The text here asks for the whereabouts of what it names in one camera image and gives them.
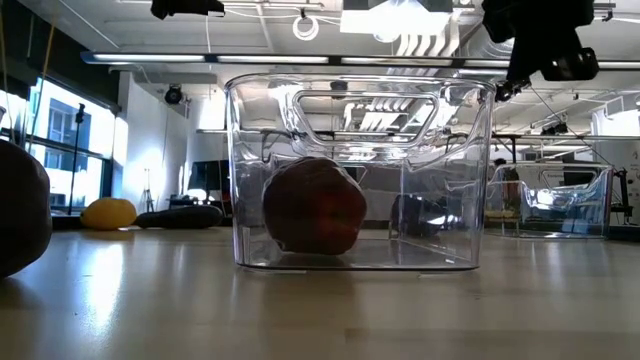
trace cable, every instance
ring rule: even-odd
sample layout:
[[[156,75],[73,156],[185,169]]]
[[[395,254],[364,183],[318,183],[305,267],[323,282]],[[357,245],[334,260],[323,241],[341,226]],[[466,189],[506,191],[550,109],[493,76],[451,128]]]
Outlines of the cable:
[[[40,104],[42,104],[42,90],[44,88],[44,82],[47,79],[47,70],[49,69],[49,57],[51,56],[51,44],[53,44],[53,34],[56,30],[56,20],[58,19],[57,15],[53,16],[53,21],[51,21],[51,30],[49,31],[49,41],[47,42],[47,52],[44,57],[44,65],[42,66],[42,81],[40,82],[40,96],[38,96],[38,105],[36,105],[36,112],[33,116],[33,123],[31,124],[31,135],[29,138],[29,149],[28,153],[31,153],[31,145],[33,145],[33,133],[36,132],[36,123],[38,122],[38,114],[40,113]]]
[[[9,117],[9,126],[10,126],[10,141],[15,141],[15,132],[13,130],[13,118],[11,117],[11,106],[9,105],[9,82],[7,79],[7,53],[6,47],[4,43],[4,21],[2,20],[3,12],[0,10],[0,52],[2,56],[2,80],[4,82],[4,95],[7,99],[7,116]]]

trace ceiling pipe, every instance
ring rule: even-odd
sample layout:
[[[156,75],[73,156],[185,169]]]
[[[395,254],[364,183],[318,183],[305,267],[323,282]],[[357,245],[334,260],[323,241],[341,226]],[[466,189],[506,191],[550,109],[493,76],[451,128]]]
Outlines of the ceiling pipe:
[[[78,19],[82,20],[82,22],[84,22],[87,26],[89,26],[91,28],[91,30],[93,30],[96,34],[100,35],[100,37],[102,37],[104,40],[106,40],[109,44],[111,44],[111,46],[113,46],[116,49],[120,49],[120,46],[118,46],[118,44],[116,44],[113,40],[111,40],[107,35],[105,35],[102,31],[98,30],[98,28],[96,28],[95,26],[93,26],[92,23],[89,22],[89,20],[85,19],[82,15],[80,15],[77,11],[75,11],[71,6],[69,6],[69,4],[67,4],[66,2],[64,2],[63,0],[58,0],[58,2],[60,4],[62,4],[62,6],[64,6],[65,8],[67,8],[67,10],[71,11],[75,16],[78,17]]]

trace fluorescent light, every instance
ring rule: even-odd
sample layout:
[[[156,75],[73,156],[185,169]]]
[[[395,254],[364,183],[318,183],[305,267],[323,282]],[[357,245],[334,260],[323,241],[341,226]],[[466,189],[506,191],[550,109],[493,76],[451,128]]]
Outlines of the fluorescent light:
[[[327,64],[327,56],[259,56],[259,55],[221,55],[218,56],[219,63],[304,63],[304,64]]]
[[[234,6],[237,4],[242,4],[242,2],[223,2],[223,4],[225,6]],[[288,3],[288,2],[269,2],[269,1],[265,1],[262,3],[257,3],[262,5],[265,8],[274,8],[274,9],[324,9],[324,4],[323,3]]]
[[[179,54],[94,54],[93,58],[103,63],[144,63],[144,62],[204,62],[204,55]]]
[[[640,69],[640,61],[600,61],[603,70],[635,70]]]
[[[478,68],[509,68],[509,60],[484,60],[484,59],[469,59],[464,62],[465,67],[478,67]]]
[[[343,57],[344,65],[396,65],[396,66],[451,66],[451,59]]]
[[[148,5],[151,4],[151,0],[116,0],[120,4],[137,4]],[[246,9],[255,8],[260,5],[265,8],[278,8],[278,9],[324,9],[323,3],[287,3],[287,2],[269,2],[269,1],[223,1],[224,7],[227,9]]]

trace apple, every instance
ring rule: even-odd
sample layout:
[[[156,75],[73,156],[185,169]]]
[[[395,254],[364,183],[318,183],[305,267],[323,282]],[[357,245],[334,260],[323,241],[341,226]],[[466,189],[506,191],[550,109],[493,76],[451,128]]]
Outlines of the apple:
[[[267,231],[282,251],[340,255],[358,239],[367,203],[340,165],[303,157],[267,180],[262,211]]]

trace wooden table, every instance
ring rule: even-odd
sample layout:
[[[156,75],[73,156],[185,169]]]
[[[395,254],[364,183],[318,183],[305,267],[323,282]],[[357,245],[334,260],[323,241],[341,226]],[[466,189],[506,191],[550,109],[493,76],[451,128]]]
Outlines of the wooden table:
[[[0,358],[640,358],[640,247],[483,247],[458,274],[267,275],[229,229],[57,233],[0,282]]]

